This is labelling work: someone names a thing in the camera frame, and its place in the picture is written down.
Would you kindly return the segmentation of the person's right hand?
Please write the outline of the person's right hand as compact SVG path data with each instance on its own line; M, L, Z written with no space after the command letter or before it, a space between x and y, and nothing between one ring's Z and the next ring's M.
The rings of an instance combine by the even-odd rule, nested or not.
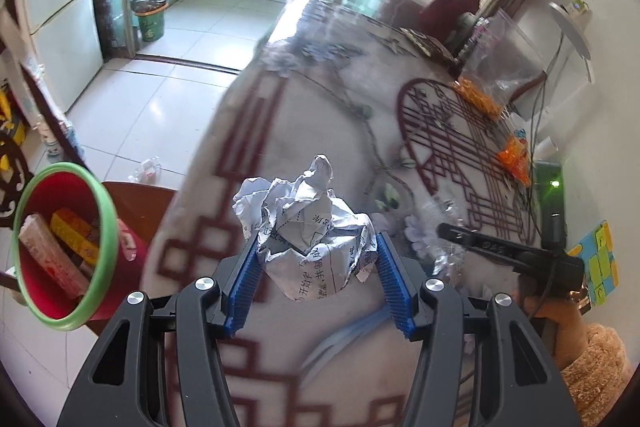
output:
M524 310L538 319L556 324L554 359L560 369L577 360L587 349L587 329L582 314L572 300L526 297Z

